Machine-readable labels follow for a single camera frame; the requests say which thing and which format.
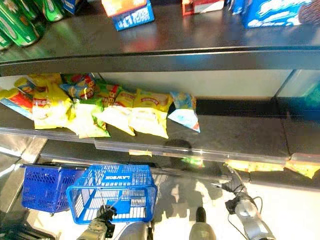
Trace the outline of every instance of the shopping basket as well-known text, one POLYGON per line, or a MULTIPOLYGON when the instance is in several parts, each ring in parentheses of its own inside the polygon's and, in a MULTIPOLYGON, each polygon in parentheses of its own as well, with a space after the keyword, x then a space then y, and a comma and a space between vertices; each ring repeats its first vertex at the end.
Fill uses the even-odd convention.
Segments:
POLYGON ((24 164, 21 204, 25 208, 54 213, 69 209, 66 189, 85 171, 83 167, 24 164))
POLYGON ((149 222, 158 189, 148 165, 92 165, 66 190, 75 223, 89 224, 102 205, 116 209, 113 222, 149 222))

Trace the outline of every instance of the green chip bag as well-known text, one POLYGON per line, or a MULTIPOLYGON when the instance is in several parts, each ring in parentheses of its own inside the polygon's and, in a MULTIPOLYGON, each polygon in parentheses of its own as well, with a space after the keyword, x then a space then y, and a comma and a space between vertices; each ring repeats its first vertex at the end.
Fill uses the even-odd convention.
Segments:
POLYGON ((73 101, 75 118, 67 126, 70 130, 75 132, 80 139, 110 137, 106 124, 94 116, 104 110, 101 97, 74 99, 73 101))

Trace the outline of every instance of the store shelf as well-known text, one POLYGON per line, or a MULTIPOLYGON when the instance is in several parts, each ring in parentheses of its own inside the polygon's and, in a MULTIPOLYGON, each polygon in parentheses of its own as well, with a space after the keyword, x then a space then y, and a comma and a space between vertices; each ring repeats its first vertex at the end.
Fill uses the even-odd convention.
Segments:
POLYGON ((277 99, 291 159, 320 163, 320 108, 304 97, 277 99))
POLYGON ((148 151, 152 155, 193 157, 207 161, 233 159, 283 164, 289 158, 281 119, 272 115, 272 103, 250 106, 243 102, 235 107, 227 101, 222 103, 225 109, 219 107, 222 105, 219 101, 199 101, 197 113, 201 133, 168 119, 169 139, 139 132, 136 136, 129 136, 111 125, 107 127, 110 138, 79 139, 65 128, 35 130, 33 121, 3 105, 0 105, 0 132, 94 143, 101 150, 148 151))
POLYGON ((37 136, 52 140, 71 142, 94 143, 93 138, 79 139, 76 134, 67 128, 35 129, 34 121, 0 104, 0 133, 16 134, 21 136, 37 136))
POLYGON ((91 2, 32 46, 2 52, 0 73, 320 69, 317 26, 244 29, 226 8, 186 17, 180 4, 153 11, 154 22, 116 32, 101 2, 91 2))
POLYGON ((92 143, 58 140, 48 140, 40 156, 43 159, 65 160, 86 164, 128 164, 130 158, 127 152, 99 150, 92 143))

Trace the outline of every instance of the black cable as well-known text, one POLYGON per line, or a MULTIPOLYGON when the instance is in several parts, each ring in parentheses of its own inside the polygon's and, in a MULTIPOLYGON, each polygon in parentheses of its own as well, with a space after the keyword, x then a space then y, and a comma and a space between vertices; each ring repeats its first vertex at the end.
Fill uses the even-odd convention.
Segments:
POLYGON ((256 196, 256 197, 252 198, 253 201, 254 201, 255 199, 260 199, 260 201, 261 201, 261 208, 260 208, 260 211, 259 211, 259 213, 261 214, 261 212, 262 212, 262 207, 263 207, 263 205, 264 205, 264 202, 262 201, 262 198, 261 198, 260 196, 256 196))
POLYGON ((229 213, 229 215, 228 215, 228 222, 229 222, 235 229, 237 229, 239 233, 241 233, 241 235, 244 237, 245 240, 247 240, 247 237, 230 221, 229 217, 230 217, 230 213, 229 213))

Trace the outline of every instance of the plastic packaging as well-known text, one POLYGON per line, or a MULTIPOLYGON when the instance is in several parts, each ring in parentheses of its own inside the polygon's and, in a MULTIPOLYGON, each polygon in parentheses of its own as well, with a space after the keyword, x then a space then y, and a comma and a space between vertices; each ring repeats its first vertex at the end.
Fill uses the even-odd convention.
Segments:
POLYGON ((31 78, 38 92, 45 91, 48 83, 62 84, 59 73, 29 74, 28 76, 31 78))
POLYGON ((56 84, 49 81, 46 91, 35 91, 32 117, 35 129, 66 127, 75 117, 73 102, 56 84))
POLYGON ((15 81, 14 86, 25 94, 30 95, 30 97, 34 95, 36 89, 36 86, 25 77, 20 77, 17 81, 15 81))
POLYGON ((119 85, 107 84, 102 79, 96 80, 95 92, 98 97, 102 98, 103 107, 112 106, 116 97, 122 91, 122 87, 119 85))
POLYGON ((69 96, 76 99, 90 99, 94 96, 96 89, 96 82, 92 75, 74 75, 69 79, 70 81, 77 81, 75 84, 61 84, 60 87, 65 90, 69 96))
POLYGON ((14 104, 32 113, 32 99, 29 95, 18 90, 17 88, 12 88, 10 90, 2 90, 0 92, 0 96, 0 98, 7 98, 14 104))
POLYGON ((168 116, 168 119, 200 133, 196 114, 196 98, 183 92, 170 92, 170 94, 176 110, 168 116))
POLYGON ((103 112, 95 114, 99 120, 115 126, 131 136, 135 136, 132 127, 129 127, 129 119, 134 105, 135 94, 121 91, 113 106, 105 107, 103 112))
POLYGON ((110 137, 106 124, 95 117, 104 110, 102 99, 74 100, 75 118, 67 125, 80 139, 110 137))
POLYGON ((170 94, 138 89, 129 126, 138 132, 168 139, 166 118, 172 102, 170 94))

